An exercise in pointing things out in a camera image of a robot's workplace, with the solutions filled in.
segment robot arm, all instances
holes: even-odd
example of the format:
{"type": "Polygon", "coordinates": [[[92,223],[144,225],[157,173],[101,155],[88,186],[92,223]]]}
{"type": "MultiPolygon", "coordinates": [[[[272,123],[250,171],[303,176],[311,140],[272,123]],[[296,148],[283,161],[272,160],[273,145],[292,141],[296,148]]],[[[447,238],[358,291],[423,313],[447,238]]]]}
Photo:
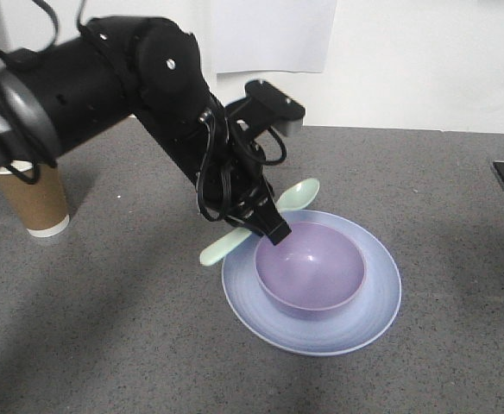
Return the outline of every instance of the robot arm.
{"type": "Polygon", "coordinates": [[[79,31],[43,55],[6,55],[0,166],[14,159],[54,163],[133,113],[195,185],[208,220],[247,227],[273,244],[290,233],[262,168],[285,159],[275,130],[295,132],[302,106],[258,80],[223,107],[202,76],[194,36],[168,19],[112,16],[79,31]],[[255,142],[266,130],[280,145],[278,160],[266,160],[255,142]]]}

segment gray countertop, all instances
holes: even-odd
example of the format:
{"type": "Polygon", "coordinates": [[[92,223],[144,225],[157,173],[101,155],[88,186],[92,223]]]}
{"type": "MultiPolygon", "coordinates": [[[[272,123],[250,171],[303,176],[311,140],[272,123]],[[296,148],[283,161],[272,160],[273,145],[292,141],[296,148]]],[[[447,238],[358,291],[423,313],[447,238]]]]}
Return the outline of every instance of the gray countertop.
{"type": "Polygon", "coordinates": [[[504,413],[504,135],[303,128],[277,194],[373,233],[402,304],[351,354],[253,335],[202,248],[230,228],[129,119],[60,159],[72,221],[31,237],[0,193],[0,413],[504,413]]]}

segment spoon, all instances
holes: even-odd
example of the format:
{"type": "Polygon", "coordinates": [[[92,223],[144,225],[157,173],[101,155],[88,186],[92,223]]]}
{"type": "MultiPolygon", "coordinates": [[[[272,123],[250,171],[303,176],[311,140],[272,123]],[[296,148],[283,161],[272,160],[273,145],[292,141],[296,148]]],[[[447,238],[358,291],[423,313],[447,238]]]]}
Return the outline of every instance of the spoon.
{"type": "MultiPolygon", "coordinates": [[[[319,180],[305,179],[285,190],[275,203],[279,212],[302,210],[318,195],[319,180]]],[[[244,242],[252,232],[244,227],[237,227],[222,238],[213,242],[200,253],[200,264],[211,266],[232,252],[244,242]]]]}

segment spoon head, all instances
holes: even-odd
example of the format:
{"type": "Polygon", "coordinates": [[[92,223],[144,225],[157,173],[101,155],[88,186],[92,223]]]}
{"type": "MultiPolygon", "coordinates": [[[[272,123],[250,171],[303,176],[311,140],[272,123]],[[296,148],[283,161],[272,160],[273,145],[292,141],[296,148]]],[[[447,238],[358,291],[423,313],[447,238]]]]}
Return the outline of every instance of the spoon head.
{"type": "Polygon", "coordinates": [[[284,191],[276,203],[278,211],[301,210],[307,207],[318,195],[318,179],[305,179],[284,191]]]}

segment paper sheet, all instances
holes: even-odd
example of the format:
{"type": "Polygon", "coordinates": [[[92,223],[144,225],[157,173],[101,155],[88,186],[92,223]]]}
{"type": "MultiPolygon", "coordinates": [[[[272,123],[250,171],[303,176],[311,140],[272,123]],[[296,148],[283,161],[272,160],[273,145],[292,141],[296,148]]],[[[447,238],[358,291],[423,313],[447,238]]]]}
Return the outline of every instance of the paper sheet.
{"type": "Polygon", "coordinates": [[[216,73],[322,72],[337,0],[213,0],[216,73]]]}

